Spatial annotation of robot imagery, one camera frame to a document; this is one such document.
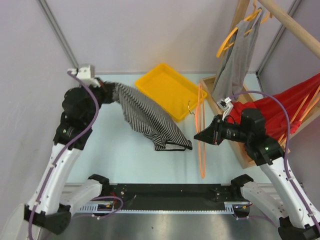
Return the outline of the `striped tank top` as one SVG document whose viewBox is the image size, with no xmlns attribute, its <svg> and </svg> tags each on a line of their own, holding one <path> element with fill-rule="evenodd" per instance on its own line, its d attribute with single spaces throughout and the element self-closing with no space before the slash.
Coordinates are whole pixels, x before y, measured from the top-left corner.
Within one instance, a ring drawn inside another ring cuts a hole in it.
<svg viewBox="0 0 320 240">
<path fill-rule="evenodd" d="M 192 150 L 193 145 L 172 117 L 154 100 L 131 86 L 115 83 L 113 100 L 132 130 L 152 141 L 156 151 Z"/>
</svg>

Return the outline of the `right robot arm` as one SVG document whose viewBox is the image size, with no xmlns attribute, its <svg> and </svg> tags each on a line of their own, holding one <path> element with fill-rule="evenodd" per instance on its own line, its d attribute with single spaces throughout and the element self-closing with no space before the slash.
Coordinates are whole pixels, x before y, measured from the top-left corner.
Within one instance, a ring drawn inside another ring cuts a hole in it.
<svg viewBox="0 0 320 240">
<path fill-rule="evenodd" d="M 266 134 L 265 118 L 258 109 L 244 109 L 240 123 L 230 123 L 221 114 L 216 115 L 194 139 L 210 145 L 219 145 L 223 140 L 243 143 L 247 155 L 268 177 L 280 199 L 273 198 L 246 174 L 231 181 L 231 196 L 237 201 L 246 199 L 259 208 L 283 240 L 320 238 L 320 212 L 285 163 L 280 144 Z"/>
</svg>

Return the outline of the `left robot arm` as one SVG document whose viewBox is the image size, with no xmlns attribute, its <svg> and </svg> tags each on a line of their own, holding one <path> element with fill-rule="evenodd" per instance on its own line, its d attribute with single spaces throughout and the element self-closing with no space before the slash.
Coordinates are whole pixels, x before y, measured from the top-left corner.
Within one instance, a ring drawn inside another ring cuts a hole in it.
<svg viewBox="0 0 320 240">
<path fill-rule="evenodd" d="M 110 196 L 109 179 L 93 174 L 69 198 L 61 200 L 66 180 L 85 148 L 101 106 L 114 101 L 115 84 L 102 82 L 99 78 L 96 81 L 97 85 L 80 81 L 78 87 L 64 95 L 49 163 L 35 194 L 24 206 L 29 240 L 33 239 L 33 227 L 56 235 L 63 233 L 79 208 L 91 200 L 105 200 Z"/>
</svg>

